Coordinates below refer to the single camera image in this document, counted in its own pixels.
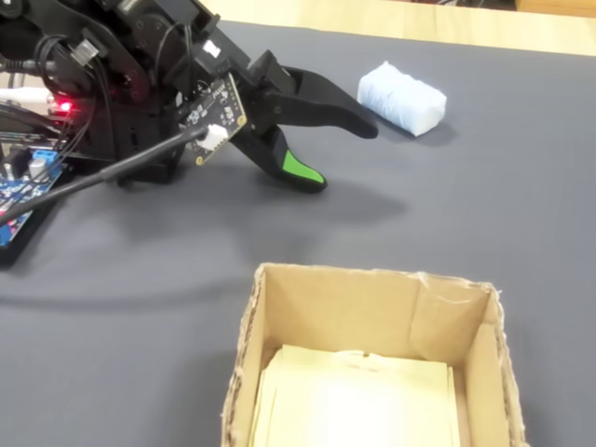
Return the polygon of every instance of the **cardboard box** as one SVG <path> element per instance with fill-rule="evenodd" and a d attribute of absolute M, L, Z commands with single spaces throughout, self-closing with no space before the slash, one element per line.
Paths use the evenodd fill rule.
<path fill-rule="evenodd" d="M 491 284 L 262 265 L 240 325 L 222 446 L 248 445 L 260 372 L 282 345 L 446 362 L 455 368 L 462 445 L 527 446 L 503 312 Z"/>

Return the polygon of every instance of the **sponge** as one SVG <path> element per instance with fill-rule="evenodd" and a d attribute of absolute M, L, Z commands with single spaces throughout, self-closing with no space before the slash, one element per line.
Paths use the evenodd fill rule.
<path fill-rule="evenodd" d="M 417 137 L 445 117 L 447 97 L 386 61 L 360 79 L 358 102 Z"/>

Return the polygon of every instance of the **gray mat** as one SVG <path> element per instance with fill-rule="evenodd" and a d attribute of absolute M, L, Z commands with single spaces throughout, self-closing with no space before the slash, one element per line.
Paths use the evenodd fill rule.
<path fill-rule="evenodd" d="M 260 262 L 492 281 L 530 442 L 591 445 L 596 60 L 223 27 L 253 57 L 269 47 L 353 93 L 392 61 L 444 91 L 448 115 L 415 141 L 288 129 L 328 177 L 319 196 L 229 147 L 167 187 L 70 198 L 0 273 L 2 446 L 217 445 Z"/>

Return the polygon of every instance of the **blue circuit board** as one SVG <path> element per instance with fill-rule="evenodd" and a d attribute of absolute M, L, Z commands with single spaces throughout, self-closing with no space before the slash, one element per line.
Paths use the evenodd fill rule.
<path fill-rule="evenodd" d="M 0 177 L 0 214 L 20 202 L 26 202 L 47 193 L 62 174 L 62 165 L 56 163 L 57 153 L 49 150 L 33 152 L 33 159 L 44 158 L 50 167 L 49 175 L 42 182 L 34 182 L 28 174 L 17 180 L 7 180 Z M 19 233 L 31 213 L 23 214 L 18 219 L 0 226 L 0 247 L 7 247 Z"/>

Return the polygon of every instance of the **red led light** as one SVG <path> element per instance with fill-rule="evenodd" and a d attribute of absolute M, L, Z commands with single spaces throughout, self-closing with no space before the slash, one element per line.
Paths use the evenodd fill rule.
<path fill-rule="evenodd" d="M 60 104 L 60 110 L 63 112 L 70 112 L 73 109 L 73 104 L 71 102 L 63 102 Z"/>

